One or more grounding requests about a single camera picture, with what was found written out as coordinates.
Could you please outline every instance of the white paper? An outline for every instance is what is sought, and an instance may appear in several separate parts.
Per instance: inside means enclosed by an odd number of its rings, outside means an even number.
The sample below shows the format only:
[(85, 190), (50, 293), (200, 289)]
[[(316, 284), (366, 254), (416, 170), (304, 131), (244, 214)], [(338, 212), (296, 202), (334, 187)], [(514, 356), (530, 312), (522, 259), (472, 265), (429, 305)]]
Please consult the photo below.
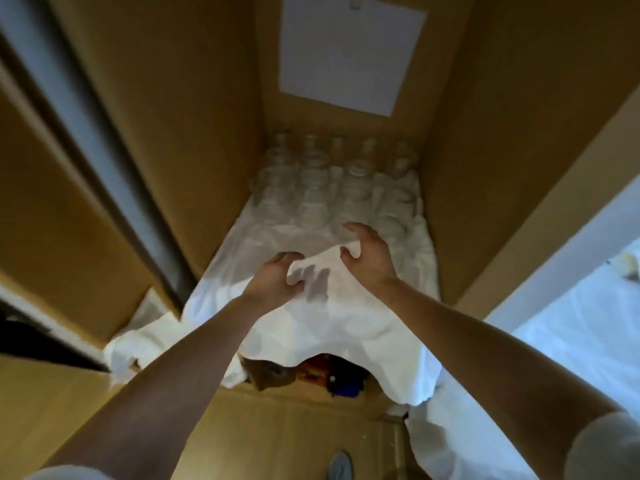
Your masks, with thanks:
[(425, 18), (377, 0), (283, 0), (280, 90), (391, 116)]

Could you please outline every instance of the finger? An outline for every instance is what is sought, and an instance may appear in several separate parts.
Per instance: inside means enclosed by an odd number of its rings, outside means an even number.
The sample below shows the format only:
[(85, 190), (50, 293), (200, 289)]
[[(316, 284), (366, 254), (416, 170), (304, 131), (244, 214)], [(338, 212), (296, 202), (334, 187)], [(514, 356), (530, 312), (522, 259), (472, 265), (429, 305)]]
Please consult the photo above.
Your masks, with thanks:
[(273, 258), (269, 259), (265, 264), (273, 264), (275, 262), (278, 262), (279, 260), (281, 260), (282, 258), (284, 258), (284, 255), (287, 254), (286, 251), (283, 251), (281, 253), (276, 254), (276, 256), (274, 256)]
[(299, 295), (305, 290), (305, 282), (300, 280), (295, 285), (290, 285), (290, 288), (293, 290), (293, 296)]
[(356, 234), (356, 237), (359, 241), (376, 239), (378, 237), (378, 233), (373, 230), (373, 227), (367, 226), (360, 222), (345, 222), (344, 224), (342, 224), (342, 227)]
[(280, 259), (280, 262), (284, 266), (287, 266), (287, 268), (289, 268), (289, 266), (291, 266), (293, 261), (300, 261), (300, 259), (304, 259), (304, 258), (305, 258), (305, 255), (302, 254), (302, 253), (297, 253), (295, 251), (289, 251), (288, 253), (284, 254), (282, 259)]
[(353, 257), (349, 250), (344, 246), (340, 246), (340, 259), (342, 260), (344, 265), (347, 266), (347, 269), (356, 262), (356, 258)]

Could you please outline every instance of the hand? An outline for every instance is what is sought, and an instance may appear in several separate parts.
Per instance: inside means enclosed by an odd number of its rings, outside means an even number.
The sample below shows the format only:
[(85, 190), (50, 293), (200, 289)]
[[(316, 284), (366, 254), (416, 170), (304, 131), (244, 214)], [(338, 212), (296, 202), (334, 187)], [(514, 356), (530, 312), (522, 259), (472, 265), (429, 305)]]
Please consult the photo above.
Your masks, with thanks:
[(341, 246), (340, 258), (357, 281), (375, 296), (380, 286), (397, 278), (389, 246), (371, 226), (359, 222), (347, 222), (342, 226), (356, 234), (360, 241), (360, 257), (353, 257)]
[(258, 273), (244, 288), (242, 297), (256, 303), (260, 307), (262, 315), (283, 306), (305, 289), (304, 281), (299, 281), (294, 285), (287, 283), (289, 266), (293, 261), (304, 258), (304, 255), (295, 252), (276, 254), (262, 265)]

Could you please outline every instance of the person's right hand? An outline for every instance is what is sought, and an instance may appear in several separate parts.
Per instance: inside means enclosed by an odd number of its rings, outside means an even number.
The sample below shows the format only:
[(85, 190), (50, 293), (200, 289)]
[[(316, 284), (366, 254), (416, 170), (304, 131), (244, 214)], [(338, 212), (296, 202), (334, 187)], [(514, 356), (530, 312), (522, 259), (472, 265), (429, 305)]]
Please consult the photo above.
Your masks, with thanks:
[(386, 282), (397, 278), (389, 246), (371, 226), (347, 222), (343, 227), (356, 234), (360, 241), (360, 257), (353, 257), (341, 246), (340, 258), (357, 281), (375, 296)]

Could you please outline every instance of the person's right arm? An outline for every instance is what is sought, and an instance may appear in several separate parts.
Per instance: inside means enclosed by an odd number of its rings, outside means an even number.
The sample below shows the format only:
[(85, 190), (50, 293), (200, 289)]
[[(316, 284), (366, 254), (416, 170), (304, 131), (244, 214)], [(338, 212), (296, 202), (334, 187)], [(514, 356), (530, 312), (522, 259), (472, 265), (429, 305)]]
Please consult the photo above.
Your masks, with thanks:
[(345, 227), (361, 249), (354, 258), (341, 248), (347, 269), (475, 398), (541, 479), (562, 479), (576, 436), (620, 406), (524, 342), (401, 281), (371, 227)]

